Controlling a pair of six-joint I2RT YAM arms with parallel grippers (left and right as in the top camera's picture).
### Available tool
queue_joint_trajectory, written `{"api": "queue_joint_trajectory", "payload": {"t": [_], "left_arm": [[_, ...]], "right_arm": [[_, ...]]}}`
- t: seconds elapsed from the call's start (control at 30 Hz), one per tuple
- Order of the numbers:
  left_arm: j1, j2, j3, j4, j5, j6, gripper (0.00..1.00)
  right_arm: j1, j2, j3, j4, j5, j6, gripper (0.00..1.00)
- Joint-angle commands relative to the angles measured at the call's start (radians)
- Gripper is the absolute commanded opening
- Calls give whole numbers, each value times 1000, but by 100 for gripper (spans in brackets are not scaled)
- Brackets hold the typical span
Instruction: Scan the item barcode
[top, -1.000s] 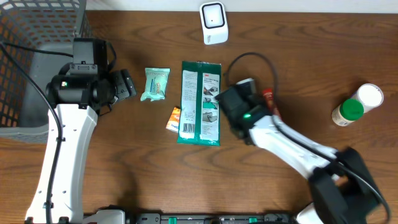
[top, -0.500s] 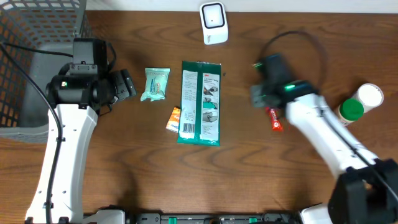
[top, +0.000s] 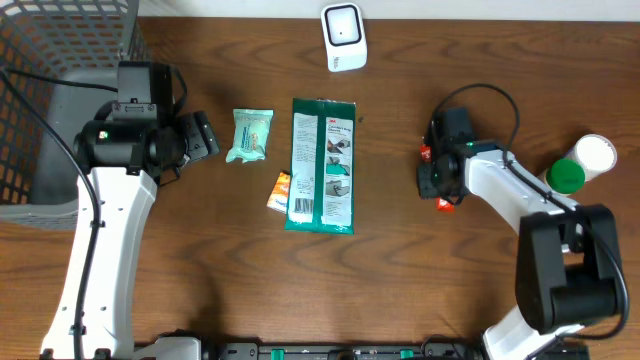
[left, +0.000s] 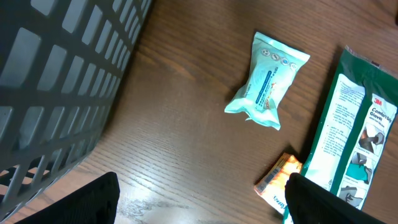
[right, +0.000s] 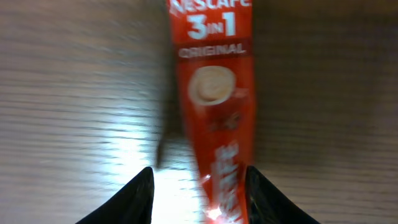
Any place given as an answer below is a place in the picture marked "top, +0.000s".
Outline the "red snack packet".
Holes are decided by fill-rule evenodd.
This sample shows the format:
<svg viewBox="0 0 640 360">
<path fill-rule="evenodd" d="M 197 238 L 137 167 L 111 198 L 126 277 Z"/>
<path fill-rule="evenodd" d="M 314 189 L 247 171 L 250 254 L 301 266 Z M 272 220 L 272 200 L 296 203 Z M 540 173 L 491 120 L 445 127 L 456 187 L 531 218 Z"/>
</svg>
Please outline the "red snack packet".
<svg viewBox="0 0 640 360">
<path fill-rule="evenodd" d="M 431 163 L 432 153 L 431 153 L 430 146 L 422 144 L 420 146 L 420 154 L 421 154 L 422 161 L 425 164 Z M 451 203 L 444 200 L 443 198 L 437 199 L 437 210 L 440 212 L 446 212 L 446 213 L 453 213 L 455 211 L 454 206 Z"/>
</svg>

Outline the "green lid Knorr jar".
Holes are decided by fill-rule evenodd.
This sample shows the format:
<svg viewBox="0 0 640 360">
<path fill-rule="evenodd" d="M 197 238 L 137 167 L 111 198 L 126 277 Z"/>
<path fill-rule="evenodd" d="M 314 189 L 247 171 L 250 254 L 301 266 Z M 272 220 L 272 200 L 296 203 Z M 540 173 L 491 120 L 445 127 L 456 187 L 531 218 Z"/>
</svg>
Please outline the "green lid Knorr jar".
<svg viewBox="0 0 640 360">
<path fill-rule="evenodd" d="M 538 178 L 551 190 L 562 195 L 576 193 L 586 182 L 583 168 L 577 162 L 567 158 L 554 162 Z"/>
</svg>

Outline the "green 3M pouch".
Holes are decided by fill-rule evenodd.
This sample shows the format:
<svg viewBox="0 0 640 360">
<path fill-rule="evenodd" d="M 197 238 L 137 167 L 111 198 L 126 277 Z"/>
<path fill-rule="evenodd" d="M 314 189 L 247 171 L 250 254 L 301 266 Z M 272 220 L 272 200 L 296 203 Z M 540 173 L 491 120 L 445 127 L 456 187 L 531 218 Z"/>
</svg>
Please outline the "green 3M pouch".
<svg viewBox="0 0 640 360">
<path fill-rule="evenodd" d="M 354 233 L 356 105 L 295 98 L 285 229 Z"/>
</svg>

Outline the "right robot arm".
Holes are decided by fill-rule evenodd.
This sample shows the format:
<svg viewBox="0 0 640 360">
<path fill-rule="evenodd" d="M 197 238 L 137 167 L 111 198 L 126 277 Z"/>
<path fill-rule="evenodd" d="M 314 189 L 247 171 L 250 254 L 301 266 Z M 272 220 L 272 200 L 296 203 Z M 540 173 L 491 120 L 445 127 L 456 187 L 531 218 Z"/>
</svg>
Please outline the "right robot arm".
<svg viewBox="0 0 640 360">
<path fill-rule="evenodd" d="M 486 141 L 447 146 L 416 170 L 419 195 L 453 206 L 474 195 L 518 236 L 515 307 L 482 335 L 484 359 L 536 359 L 585 328 L 618 317 L 603 339 L 629 318 L 616 221 L 603 205 L 582 206 L 557 195 L 508 150 Z"/>
</svg>

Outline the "teal white wipes packet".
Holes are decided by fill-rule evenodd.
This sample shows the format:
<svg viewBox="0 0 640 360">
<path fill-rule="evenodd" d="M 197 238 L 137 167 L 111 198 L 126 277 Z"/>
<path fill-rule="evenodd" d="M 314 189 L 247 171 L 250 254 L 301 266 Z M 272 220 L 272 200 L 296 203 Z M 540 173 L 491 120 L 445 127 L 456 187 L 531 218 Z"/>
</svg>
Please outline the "teal white wipes packet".
<svg viewBox="0 0 640 360">
<path fill-rule="evenodd" d="M 235 132 L 226 162 L 240 159 L 243 163 L 264 160 L 266 145 L 274 117 L 273 110 L 234 109 Z"/>
</svg>

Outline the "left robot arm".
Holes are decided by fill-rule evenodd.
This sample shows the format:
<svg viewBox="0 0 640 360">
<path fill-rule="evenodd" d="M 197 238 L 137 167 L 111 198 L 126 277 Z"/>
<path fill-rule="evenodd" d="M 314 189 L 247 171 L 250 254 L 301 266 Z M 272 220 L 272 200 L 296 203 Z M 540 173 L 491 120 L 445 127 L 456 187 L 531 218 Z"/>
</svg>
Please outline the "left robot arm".
<svg viewBox="0 0 640 360">
<path fill-rule="evenodd" d="M 147 106 L 98 115 L 76 136 L 86 163 L 63 293 L 43 359 L 130 359 L 133 290 L 144 227 L 162 172 L 216 154 L 203 111 L 159 119 Z"/>
</svg>

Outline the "small orange box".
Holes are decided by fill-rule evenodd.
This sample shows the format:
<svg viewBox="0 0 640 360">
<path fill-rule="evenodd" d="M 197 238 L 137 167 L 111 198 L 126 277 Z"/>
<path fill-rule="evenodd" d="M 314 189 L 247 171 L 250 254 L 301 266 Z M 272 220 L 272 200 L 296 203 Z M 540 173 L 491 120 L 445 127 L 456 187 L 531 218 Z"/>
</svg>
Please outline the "small orange box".
<svg viewBox="0 0 640 360">
<path fill-rule="evenodd" d="M 268 208 L 283 214 L 287 212 L 290 183 L 291 176 L 281 172 L 267 200 Z"/>
</svg>

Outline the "white jar blue label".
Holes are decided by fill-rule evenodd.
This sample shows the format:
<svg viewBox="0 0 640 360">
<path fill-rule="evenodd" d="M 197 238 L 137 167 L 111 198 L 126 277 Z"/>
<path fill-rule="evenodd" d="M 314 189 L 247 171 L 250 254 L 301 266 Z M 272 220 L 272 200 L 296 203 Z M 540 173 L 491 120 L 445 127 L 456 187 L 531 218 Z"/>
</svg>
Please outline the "white jar blue label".
<svg viewBox="0 0 640 360">
<path fill-rule="evenodd" d="M 587 134 L 574 144 L 565 157 L 581 166 L 585 173 L 585 181 L 588 182 L 614 168 L 617 151 L 606 137 Z"/>
</svg>

